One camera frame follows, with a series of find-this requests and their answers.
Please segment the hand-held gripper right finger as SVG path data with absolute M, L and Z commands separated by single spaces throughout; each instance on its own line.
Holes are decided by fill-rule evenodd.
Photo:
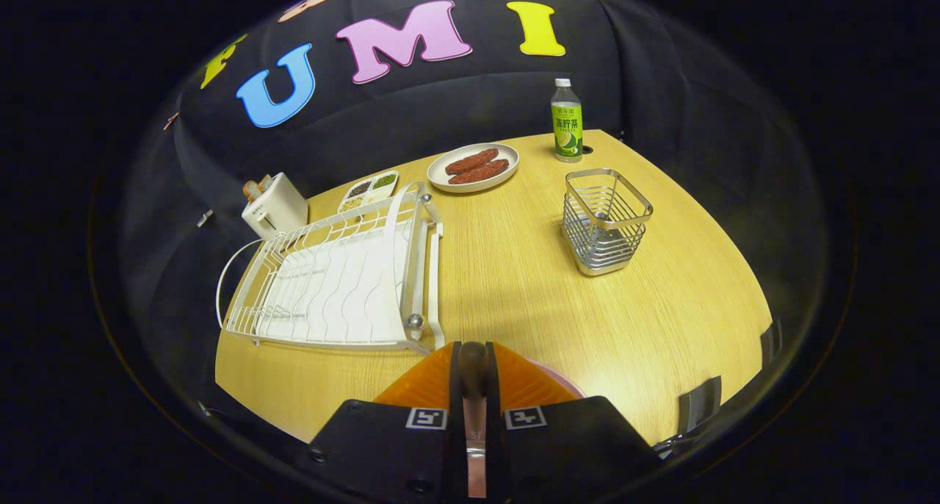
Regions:
M 489 501 L 600 501 L 662 465 L 606 397 L 508 404 L 517 353 L 487 350 L 485 487 Z

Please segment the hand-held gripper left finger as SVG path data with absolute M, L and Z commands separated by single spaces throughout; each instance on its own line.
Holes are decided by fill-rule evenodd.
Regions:
M 344 401 L 308 445 L 308 474 L 353 501 L 466 501 L 461 347 L 447 344 L 420 362 L 436 369 L 419 393 L 442 400 Z

